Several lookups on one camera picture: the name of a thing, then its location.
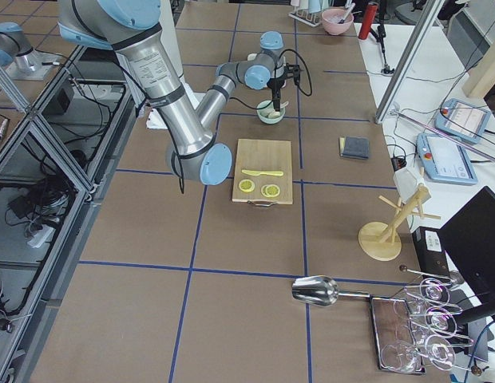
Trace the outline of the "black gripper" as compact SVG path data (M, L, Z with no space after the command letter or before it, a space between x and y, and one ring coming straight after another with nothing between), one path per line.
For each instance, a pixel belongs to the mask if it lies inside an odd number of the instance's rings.
M280 111L281 88L287 80L293 80L295 86L300 85L301 68L297 64L284 64L275 70L275 75L270 78L267 87L271 90L273 107Z

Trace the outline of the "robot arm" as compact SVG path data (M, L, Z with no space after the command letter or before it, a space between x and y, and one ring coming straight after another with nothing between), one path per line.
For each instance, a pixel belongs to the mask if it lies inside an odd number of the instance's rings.
M216 140L209 126L238 85L272 91L272 106L280 109L285 80L300 81L298 65L285 63L280 33L260 38L260 52L251 61L227 62L216 71L215 82L197 106L186 94L161 41L158 1L61 1L60 35L67 41L123 55L137 76L147 101L162 117L172 138L167 165L181 180L217 185L228 176L232 153Z

